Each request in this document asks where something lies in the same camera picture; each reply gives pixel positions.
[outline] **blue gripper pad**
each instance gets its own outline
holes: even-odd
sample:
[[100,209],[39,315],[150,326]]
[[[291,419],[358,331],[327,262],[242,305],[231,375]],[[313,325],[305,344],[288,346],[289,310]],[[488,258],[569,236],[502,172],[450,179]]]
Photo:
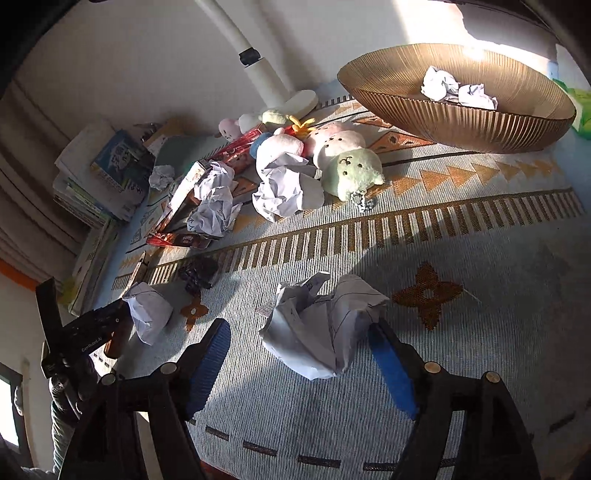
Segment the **blue gripper pad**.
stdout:
[[382,371],[394,404],[414,420],[418,414],[418,405],[414,398],[413,381],[407,375],[396,351],[376,323],[369,327],[368,338],[372,354]]
[[190,380],[189,401],[186,413],[193,418],[196,412],[205,408],[213,384],[222,368],[223,361],[230,350],[230,324],[224,320],[209,343],[207,352],[195,369]]

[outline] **screw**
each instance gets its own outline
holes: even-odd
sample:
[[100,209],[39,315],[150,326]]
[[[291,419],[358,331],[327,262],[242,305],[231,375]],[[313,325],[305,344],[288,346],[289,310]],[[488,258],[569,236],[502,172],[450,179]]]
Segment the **screw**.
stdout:
[[177,370],[177,364],[174,362],[166,362],[164,365],[160,367],[160,371],[164,375],[170,375],[175,373]]
[[490,383],[498,383],[501,381],[501,376],[497,372],[486,372],[486,379]]
[[103,378],[100,379],[100,383],[105,386],[109,386],[115,383],[115,376],[113,374],[106,374]]
[[441,365],[437,362],[427,362],[425,364],[425,370],[430,374],[438,374],[441,371]]

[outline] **yellow toy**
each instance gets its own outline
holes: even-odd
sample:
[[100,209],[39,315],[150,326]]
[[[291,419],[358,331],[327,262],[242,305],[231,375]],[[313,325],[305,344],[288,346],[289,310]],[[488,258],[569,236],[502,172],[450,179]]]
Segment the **yellow toy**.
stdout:
[[302,141],[305,140],[310,135],[310,133],[316,130],[316,127],[309,126],[316,122],[316,118],[309,118],[304,123],[300,123],[296,117],[291,115],[287,118],[289,118],[293,123],[292,129],[294,131],[295,137]]

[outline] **stack of books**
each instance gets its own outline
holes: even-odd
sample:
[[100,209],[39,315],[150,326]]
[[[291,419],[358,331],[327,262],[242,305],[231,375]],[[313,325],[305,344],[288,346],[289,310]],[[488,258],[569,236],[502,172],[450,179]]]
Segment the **stack of books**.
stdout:
[[124,131],[88,125],[56,160],[55,201],[92,228],[128,222],[150,188],[153,157]]

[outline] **green package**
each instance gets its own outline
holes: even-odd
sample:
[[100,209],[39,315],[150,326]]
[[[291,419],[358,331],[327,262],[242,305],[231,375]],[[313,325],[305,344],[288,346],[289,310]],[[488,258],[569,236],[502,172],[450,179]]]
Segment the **green package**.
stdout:
[[577,109],[573,128],[581,137],[591,140],[591,92],[578,88],[569,88],[564,82],[553,80],[566,92]]

